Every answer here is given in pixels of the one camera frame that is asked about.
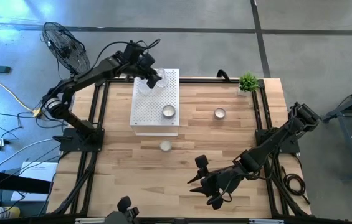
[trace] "green plant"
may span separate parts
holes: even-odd
[[[239,89],[244,92],[255,91],[258,87],[259,81],[250,71],[239,78]]]

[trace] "butcher block tabletop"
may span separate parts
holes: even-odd
[[[287,106],[278,78],[265,78],[265,91],[272,124],[280,127],[287,121]],[[107,216],[117,210],[119,199],[129,196],[140,214],[138,217],[190,218],[266,218],[271,217],[264,180],[243,180],[232,193],[232,202],[219,210],[206,205],[203,194],[190,192],[199,181],[187,184],[197,172],[195,157],[205,154],[209,170],[232,165],[242,151],[255,146],[257,129],[251,96],[238,96],[237,84],[180,83],[180,128],[177,137],[135,136],[129,125],[132,83],[111,83],[103,128],[105,138],[92,185],[88,216]],[[95,122],[102,95],[98,98]],[[75,95],[72,112],[88,119],[94,86]],[[260,92],[258,101],[263,115]],[[213,112],[224,108],[224,120]],[[170,140],[172,150],[163,152],[161,141]],[[47,212],[55,210],[75,184],[80,152],[71,152],[59,161]],[[287,173],[302,171],[296,158],[282,154],[280,165]],[[278,190],[273,184],[277,208],[281,211]],[[81,190],[78,211],[85,186]],[[302,197],[292,196],[307,213],[310,207]]]

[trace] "black fan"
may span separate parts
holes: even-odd
[[[80,74],[90,69],[84,44],[78,41],[64,26],[46,22],[43,28],[44,42],[71,74]]]

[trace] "white pegboard box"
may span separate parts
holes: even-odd
[[[136,78],[131,102],[130,126],[138,136],[177,136],[180,125],[179,70],[165,69],[168,84],[154,87],[148,94],[142,94],[139,85],[146,80]],[[166,118],[162,109],[171,105],[176,109],[172,118]]]

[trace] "paper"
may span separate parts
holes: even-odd
[[[51,181],[54,176],[58,163],[56,162],[43,162],[37,166],[34,166],[40,162],[23,162],[22,168],[31,167],[25,170],[20,177],[28,177],[35,178],[39,180]],[[25,198],[22,200],[23,202],[44,202],[47,198],[46,194],[35,194],[35,193],[26,193],[21,192],[25,195]],[[12,194],[11,200],[18,201],[22,196],[18,192],[14,192]]]

